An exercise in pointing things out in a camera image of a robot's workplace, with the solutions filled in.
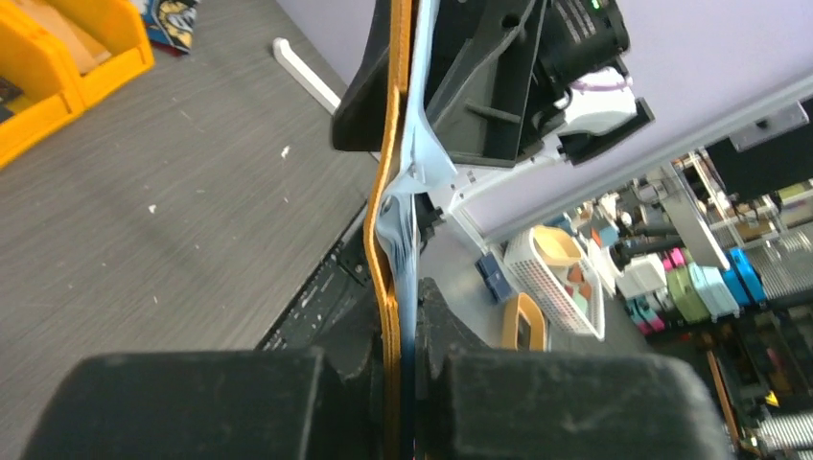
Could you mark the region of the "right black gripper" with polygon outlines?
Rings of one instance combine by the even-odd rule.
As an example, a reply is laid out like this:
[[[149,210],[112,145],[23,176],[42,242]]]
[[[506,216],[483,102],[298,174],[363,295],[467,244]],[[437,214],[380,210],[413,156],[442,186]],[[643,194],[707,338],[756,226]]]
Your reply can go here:
[[[378,151],[391,2],[377,0],[360,68],[332,117],[340,151]],[[565,126],[570,87],[615,63],[629,33],[615,1],[443,1],[427,117],[457,165],[510,169]]]

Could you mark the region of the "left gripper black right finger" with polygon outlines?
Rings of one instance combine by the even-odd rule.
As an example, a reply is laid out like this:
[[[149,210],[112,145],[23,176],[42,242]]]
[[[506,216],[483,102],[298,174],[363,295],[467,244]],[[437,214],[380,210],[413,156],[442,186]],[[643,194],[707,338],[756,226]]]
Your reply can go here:
[[[669,356],[491,348],[419,285],[417,417],[428,459],[730,459],[704,382]]]

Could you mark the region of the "yellow card holder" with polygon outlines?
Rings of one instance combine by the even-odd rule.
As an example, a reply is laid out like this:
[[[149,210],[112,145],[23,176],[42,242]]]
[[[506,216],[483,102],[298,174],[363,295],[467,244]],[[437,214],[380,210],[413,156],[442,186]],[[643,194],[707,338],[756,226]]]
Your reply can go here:
[[[391,4],[383,141],[363,225],[382,329],[385,459],[411,459],[415,453],[420,245],[415,197],[456,172],[425,109],[439,6]]]

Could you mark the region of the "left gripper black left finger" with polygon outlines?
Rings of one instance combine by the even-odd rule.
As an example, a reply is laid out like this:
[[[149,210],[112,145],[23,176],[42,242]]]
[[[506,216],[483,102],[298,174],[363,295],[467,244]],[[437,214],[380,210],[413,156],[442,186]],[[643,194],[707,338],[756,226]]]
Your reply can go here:
[[[58,385],[26,459],[371,459],[378,314],[364,296],[305,347],[106,354]]]

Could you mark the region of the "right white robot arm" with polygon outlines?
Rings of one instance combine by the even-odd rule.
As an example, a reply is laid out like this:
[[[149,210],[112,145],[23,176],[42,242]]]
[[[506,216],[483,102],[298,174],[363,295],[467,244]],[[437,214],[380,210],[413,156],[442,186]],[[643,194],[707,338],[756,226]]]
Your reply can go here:
[[[649,125],[614,1],[379,1],[333,116],[336,150],[375,151],[389,84],[458,168],[425,202],[452,219],[554,154],[594,159]]]

